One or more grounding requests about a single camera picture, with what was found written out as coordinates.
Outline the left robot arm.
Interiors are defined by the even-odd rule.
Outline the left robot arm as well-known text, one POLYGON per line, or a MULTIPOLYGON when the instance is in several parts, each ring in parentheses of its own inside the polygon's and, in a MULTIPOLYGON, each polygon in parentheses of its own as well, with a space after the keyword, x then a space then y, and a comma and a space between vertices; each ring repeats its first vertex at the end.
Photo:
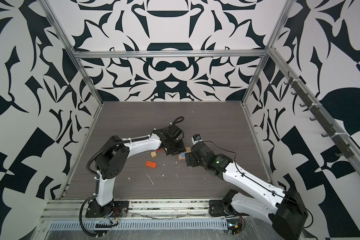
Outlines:
POLYGON ((113 202, 115 179, 123 170, 128 158, 159 149, 167 156, 178 155, 185 151, 183 138, 184 132, 175 124, 137 138, 111 137, 86 165, 87 171, 93 174, 97 181, 97 205, 102 208, 113 202))

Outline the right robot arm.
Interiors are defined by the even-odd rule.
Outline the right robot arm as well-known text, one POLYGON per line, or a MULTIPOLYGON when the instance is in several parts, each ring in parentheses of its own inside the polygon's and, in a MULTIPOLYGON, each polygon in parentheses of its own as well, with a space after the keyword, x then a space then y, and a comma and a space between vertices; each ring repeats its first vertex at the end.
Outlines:
POLYGON ((309 216, 301 195, 269 184, 244 170, 235 159, 215 154, 203 141, 197 141, 185 154, 189 167, 202 167, 212 176, 233 184, 249 194, 235 193, 228 203, 239 214, 247 214, 272 225, 285 240, 298 240, 309 216))

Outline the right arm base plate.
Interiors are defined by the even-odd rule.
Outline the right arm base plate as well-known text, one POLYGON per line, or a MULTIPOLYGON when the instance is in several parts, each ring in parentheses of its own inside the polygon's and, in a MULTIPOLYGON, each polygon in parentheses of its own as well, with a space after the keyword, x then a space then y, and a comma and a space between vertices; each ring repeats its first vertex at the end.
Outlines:
POLYGON ((239 215, 242 217, 249 216, 248 214, 237 212, 232 206, 232 201, 226 200, 209 200, 209 215, 211 217, 226 218, 233 218, 239 215))

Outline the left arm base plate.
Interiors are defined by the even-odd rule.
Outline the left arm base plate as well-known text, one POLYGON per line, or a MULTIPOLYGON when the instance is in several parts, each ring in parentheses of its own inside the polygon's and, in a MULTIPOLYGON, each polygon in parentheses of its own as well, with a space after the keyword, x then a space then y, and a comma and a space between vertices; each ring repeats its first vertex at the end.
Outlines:
POLYGON ((86 218, 102 218, 105 216, 118 218, 128 213, 129 201, 113 201, 100 206, 96 200, 90 201, 85 214, 86 218))

